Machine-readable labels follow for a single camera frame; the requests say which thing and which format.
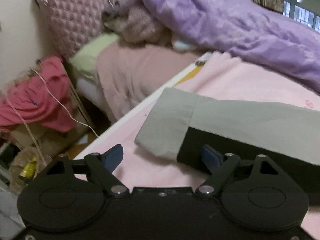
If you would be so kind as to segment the grey green black jacket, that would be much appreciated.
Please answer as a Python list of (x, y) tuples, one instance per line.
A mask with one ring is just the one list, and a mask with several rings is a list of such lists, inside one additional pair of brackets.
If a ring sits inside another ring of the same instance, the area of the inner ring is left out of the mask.
[(204, 145), (253, 160), (265, 154), (305, 192), (319, 192), (319, 112), (284, 103), (216, 100), (167, 88), (138, 132), (153, 155), (201, 172)]

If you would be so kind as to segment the mauve pillow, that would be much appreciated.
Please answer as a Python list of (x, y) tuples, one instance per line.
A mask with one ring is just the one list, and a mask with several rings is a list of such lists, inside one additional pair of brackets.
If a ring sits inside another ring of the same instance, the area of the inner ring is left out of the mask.
[(108, 118), (119, 120), (200, 55), (153, 44), (130, 46), (116, 41), (107, 46), (98, 55), (96, 68)]

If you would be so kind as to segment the light green pillow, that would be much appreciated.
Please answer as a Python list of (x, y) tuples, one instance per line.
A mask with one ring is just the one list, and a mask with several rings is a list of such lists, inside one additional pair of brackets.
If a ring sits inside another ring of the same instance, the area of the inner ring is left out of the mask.
[(102, 34), (81, 47), (69, 59), (69, 62), (79, 74), (97, 82), (97, 58), (104, 49), (117, 40), (119, 40), (119, 36), (115, 33)]

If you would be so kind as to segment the pink quilted headboard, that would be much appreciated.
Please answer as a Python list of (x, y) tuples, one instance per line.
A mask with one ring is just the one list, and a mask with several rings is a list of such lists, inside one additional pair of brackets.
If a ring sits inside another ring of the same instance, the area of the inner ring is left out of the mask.
[(71, 58), (104, 31), (101, 16), (109, 0), (34, 0), (57, 52)]

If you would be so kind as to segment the beige knitted garment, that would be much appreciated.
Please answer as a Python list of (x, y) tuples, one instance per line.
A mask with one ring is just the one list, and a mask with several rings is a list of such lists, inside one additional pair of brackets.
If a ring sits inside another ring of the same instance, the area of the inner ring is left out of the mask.
[(171, 31), (151, 16), (141, 4), (115, 4), (105, 8), (102, 20), (107, 30), (120, 35), (128, 43), (151, 43), (167, 46)]

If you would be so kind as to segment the purple duvet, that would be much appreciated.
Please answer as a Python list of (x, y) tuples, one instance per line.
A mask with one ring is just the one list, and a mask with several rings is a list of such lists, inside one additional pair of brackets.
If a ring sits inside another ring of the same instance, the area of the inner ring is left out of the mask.
[(319, 33), (250, 0), (125, 0), (201, 48), (227, 51), (319, 91)]

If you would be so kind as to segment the red cloth pile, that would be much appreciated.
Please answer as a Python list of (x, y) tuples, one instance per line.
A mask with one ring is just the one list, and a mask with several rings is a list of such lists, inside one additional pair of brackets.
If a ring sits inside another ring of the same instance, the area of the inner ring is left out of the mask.
[(1, 100), (1, 132), (9, 133), (24, 121), (62, 133), (73, 129), (70, 85), (61, 59), (43, 58), (40, 74), (12, 87)]

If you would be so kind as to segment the yellow foil wrapper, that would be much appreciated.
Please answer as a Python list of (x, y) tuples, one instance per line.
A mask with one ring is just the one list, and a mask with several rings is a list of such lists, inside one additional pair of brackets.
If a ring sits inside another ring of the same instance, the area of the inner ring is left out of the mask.
[(19, 174), (19, 178), (21, 180), (32, 180), (33, 177), (35, 176), (36, 173), (36, 168), (37, 168), (37, 158), (33, 157), (27, 165), (23, 168), (23, 170)]

